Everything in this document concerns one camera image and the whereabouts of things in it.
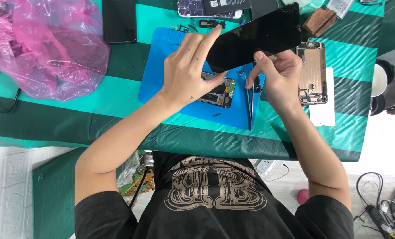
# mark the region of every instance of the gold letters on shirt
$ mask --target gold letters on shirt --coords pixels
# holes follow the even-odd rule
[[[199,206],[259,210],[267,204],[264,195],[255,189],[255,171],[237,162],[194,156],[182,160],[171,170],[177,171],[172,176],[172,189],[164,200],[171,210],[184,211]],[[219,183],[218,187],[211,185],[208,190],[210,170],[218,175]]]

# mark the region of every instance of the black t-shirt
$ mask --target black t-shirt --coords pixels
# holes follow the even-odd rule
[[[247,159],[163,152],[153,159],[156,190],[140,221],[120,193],[96,193],[75,207],[77,239],[354,238],[342,203],[314,196],[293,215]]]

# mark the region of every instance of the white bowl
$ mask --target white bowl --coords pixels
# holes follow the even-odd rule
[[[373,74],[373,84],[372,84],[372,97],[381,95],[388,84],[388,77],[386,76],[385,70],[375,64],[375,72]]]

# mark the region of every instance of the white paper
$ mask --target white paper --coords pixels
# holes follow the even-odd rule
[[[314,126],[335,126],[335,83],[333,81],[333,68],[326,68],[328,87],[328,101],[321,105],[310,106],[310,119]]]

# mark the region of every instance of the ring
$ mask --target ring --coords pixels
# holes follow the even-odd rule
[[[277,57],[277,56],[275,56],[271,61],[272,61],[273,63],[276,63],[276,62],[278,62],[279,60],[280,60],[280,58]]]

